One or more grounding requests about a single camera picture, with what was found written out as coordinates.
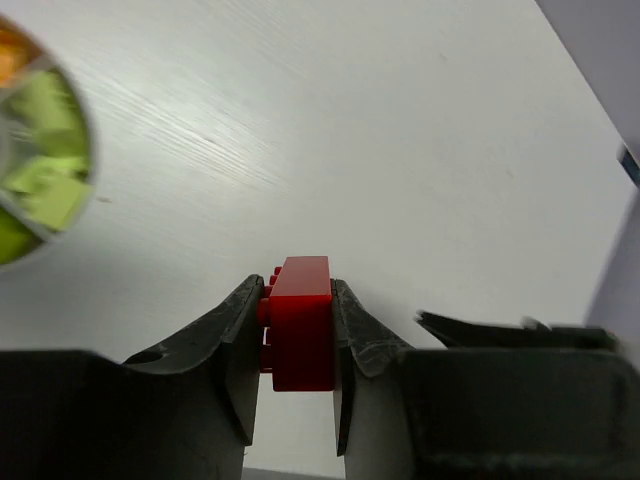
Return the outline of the lime lego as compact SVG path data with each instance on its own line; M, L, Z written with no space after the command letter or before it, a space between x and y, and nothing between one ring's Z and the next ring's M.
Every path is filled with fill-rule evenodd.
M41 239L66 232L85 211L95 185L70 173L13 175L1 184L1 206Z
M19 123L36 151L73 158L79 175L92 175L91 140L86 117L67 78L57 69L34 70L1 100L1 112Z

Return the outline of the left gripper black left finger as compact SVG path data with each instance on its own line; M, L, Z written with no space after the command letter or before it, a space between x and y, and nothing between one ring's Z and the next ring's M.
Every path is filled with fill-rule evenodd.
M5 479L238 479L253 439L264 288L122 363L84 350L1 355Z

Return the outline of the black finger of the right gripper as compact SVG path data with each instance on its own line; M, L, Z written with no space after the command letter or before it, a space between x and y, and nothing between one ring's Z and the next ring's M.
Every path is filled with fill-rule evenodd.
M430 312L419 313L416 322L447 348L618 349L618 340L599 327L548 326L537 320L518 327L476 324Z

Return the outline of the red rectangular lego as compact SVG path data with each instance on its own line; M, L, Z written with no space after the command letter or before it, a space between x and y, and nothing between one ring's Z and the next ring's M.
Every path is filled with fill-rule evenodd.
M257 310L260 372L274 391L334 388L332 301L326 256L292 256L274 269Z

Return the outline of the lime lego table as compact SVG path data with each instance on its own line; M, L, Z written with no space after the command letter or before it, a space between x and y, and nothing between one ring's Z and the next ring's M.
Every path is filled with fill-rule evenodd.
M31 253L42 240L5 209L0 213L0 263L10 264Z

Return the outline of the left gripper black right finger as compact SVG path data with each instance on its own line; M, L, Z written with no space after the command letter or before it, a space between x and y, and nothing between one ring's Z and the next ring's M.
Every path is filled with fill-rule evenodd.
M639 373L617 350L411 346L332 283L350 479L635 479Z

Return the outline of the orange long lego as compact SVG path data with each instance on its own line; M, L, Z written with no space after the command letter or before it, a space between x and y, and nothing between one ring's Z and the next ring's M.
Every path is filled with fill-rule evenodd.
M1 87L9 87L19 72L41 55L41 48L20 31L1 28Z

